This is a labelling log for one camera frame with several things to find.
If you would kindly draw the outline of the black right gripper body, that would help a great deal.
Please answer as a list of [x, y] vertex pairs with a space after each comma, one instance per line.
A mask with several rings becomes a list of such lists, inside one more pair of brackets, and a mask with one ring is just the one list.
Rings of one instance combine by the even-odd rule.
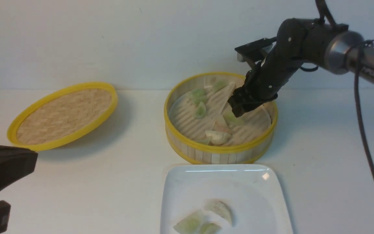
[[278, 98], [278, 94], [270, 94], [268, 97], [262, 97], [259, 92], [260, 70], [251, 70], [245, 76], [245, 82], [242, 86], [236, 88], [230, 98], [228, 104], [231, 107], [235, 117], [241, 117], [245, 113], [251, 112], [261, 105], [274, 101]]

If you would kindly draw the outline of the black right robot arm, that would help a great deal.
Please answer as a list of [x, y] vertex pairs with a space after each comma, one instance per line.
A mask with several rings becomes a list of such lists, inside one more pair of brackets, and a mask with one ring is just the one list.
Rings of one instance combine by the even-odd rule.
[[355, 73], [374, 84], [374, 46], [348, 25], [330, 25], [320, 19], [290, 18], [282, 22], [273, 38], [238, 46], [240, 62], [251, 70], [244, 84], [228, 99], [240, 117], [278, 97], [279, 90], [298, 71], [323, 68], [336, 75]]

